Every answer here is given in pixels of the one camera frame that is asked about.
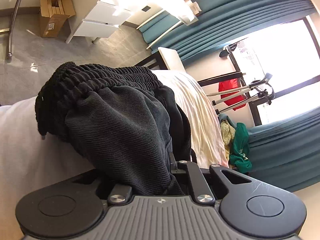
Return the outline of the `chrome chair leg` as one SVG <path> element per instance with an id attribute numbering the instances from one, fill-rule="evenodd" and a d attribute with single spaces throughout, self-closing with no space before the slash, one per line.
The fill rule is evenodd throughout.
<path id="1" fill-rule="evenodd" d="M 13 31 L 14 31 L 14 26 L 16 22 L 16 16 L 20 7 L 22 0 L 16 0 L 15 7 L 13 10 L 13 13 L 11 14 L 10 18 L 10 27 L 1 29 L 1 35 L 8 34 L 8 45 L 7 45 L 7 54 L 6 54 L 6 60 L 11 61 L 12 56 L 13 56 L 13 51 L 12 51 L 12 37 L 13 37 Z"/>

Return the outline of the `cardboard box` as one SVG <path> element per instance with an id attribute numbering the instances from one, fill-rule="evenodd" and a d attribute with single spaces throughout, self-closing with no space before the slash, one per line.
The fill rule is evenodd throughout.
<path id="1" fill-rule="evenodd" d="M 40 0 L 40 36 L 57 37 L 65 21 L 75 15 L 72 0 Z"/>

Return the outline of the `cream knitted garment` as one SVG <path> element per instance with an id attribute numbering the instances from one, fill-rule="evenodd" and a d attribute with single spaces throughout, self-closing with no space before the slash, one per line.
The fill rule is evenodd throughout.
<path id="1" fill-rule="evenodd" d="M 235 128 L 229 124 L 227 120 L 222 120 L 220 123 L 221 136 L 225 146 L 225 156 L 227 161 L 232 154 L 233 140 L 235 136 Z"/>

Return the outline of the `window with dark frame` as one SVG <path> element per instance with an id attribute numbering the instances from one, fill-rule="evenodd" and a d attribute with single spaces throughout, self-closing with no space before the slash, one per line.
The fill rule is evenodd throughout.
<path id="1" fill-rule="evenodd" d="M 251 33 L 230 49 L 229 57 L 245 83 L 272 75 L 269 85 L 261 87 L 274 92 L 272 102 L 258 99 L 248 104 L 251 126 L 319 107 L 319 33 L 311 16 Z"/>

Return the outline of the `green sweatshirt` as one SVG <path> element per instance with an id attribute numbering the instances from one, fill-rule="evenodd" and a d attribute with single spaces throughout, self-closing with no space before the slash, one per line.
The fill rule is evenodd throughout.
<path id="1" fill-rule="evenodd" d="M 252 168 L 249 155 L 249 134 L 245 124 L 238 122 L 229 155 L 229 163 L 236 167 L 240 173 L 247 173 Z"/>

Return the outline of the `silver garment steamer stand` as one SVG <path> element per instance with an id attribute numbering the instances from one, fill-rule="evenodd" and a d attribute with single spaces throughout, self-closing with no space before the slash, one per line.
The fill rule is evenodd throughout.
<path id="1" fill-rule="evenodd" d="M 217 115 L 259 99 L 265 99 L 267 104 L 270 105 L 276 97 L 273 87 L 269 84 L 272 76 L 272 74 L 266 73 L 263 79 L 255 80 L 249 85 L 210 93 L 206 96 L 220 96 L 219 100 L 212 101 L 212 106 Z"/>

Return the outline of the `teal curtain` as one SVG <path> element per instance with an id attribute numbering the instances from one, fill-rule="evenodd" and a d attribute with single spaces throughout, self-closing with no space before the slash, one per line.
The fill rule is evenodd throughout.
<path id="1" fill-rule="evenodd" d="M 251 177 L 291 192 L 319 182 L 319 108 L 248 133 Z"/>
<path id="2" fill-rule="evenodd" d="M 195 23 L 178 24 L 163 12 L 140 28 L 153 53 L 174 49 L 183 63 L 192 63 L 242 36 L 316 12 L 311 0 L 192 1 L 201 9 Z"/>

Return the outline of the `white dresser with drawers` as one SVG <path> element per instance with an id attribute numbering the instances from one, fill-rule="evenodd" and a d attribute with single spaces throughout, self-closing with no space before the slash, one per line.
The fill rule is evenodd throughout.
<path id="1" fill-rule="evenodd" d="M 110 37 L 119 26 L 137 10 L 136 0 L 72 0 L 76 15 L 69 20 L 71 33 L 66 43 L 72 38 Z"/>

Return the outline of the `white bench stool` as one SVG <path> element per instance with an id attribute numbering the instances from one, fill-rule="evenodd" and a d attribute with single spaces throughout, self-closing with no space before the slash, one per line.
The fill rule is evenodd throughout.
<path id="1" fill-rule="evenodd" d="M 158 47 L 158 51 L 135 64 L 154 70 L 179 70 L 185 72 L 184 65 L 174 49 Z"/>

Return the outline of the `teal left curtain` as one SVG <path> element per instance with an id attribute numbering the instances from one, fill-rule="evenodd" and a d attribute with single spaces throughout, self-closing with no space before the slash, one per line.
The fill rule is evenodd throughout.
<path id="1" fill-rule="evenodd" d="M 311 0 L 192 1 L 201 9 L 195 23 L 178 24 L 163 12 L 140 28 L 153 53 L 174 49 L 183 63 L 192 63 L 242 36 L 316 12 Z"/>

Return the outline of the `black corduroy pants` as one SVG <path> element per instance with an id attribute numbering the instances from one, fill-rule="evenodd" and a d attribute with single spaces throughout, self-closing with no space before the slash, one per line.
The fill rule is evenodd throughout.
<path id="1" fill-rule="evenodd" d="M 189 161 L 191 131 L 173 90 L 146 67 L 59 66 L 35 101 L 40 135 L 70 143 L 108 186 L 136 194 L 179 196 L 169 153 Z"/>

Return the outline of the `teal right curtain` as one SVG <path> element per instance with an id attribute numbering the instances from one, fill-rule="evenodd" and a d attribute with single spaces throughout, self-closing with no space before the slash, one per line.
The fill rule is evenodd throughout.
<path id="1" fill-rule="evenodd" d="M 291 192 L 319 182 L 319 108 L 248 133 L 251 177 Z"/>

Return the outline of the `black wooden rack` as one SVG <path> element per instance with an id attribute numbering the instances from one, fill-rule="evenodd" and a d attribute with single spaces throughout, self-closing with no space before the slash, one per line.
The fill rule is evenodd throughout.
<path id="1" fill-rule="evenodd" d="M 198 81 L 198 84 L 201 87 L 204 87 L 204 86 L 212 85 L 215 83 L 220 83 L 220 82 L 227 81 L 227 80 L 239 79 L 239 78 L 243 77 L 243 75 L 244 74 L 242 72 L 232 72 L 232 73 L 227 73 L 227 74 L 223 74 L 223 75 L 219 75 L 219 76 L 215 76 L 215 77 L 210 77 L 210 78 Z"/>

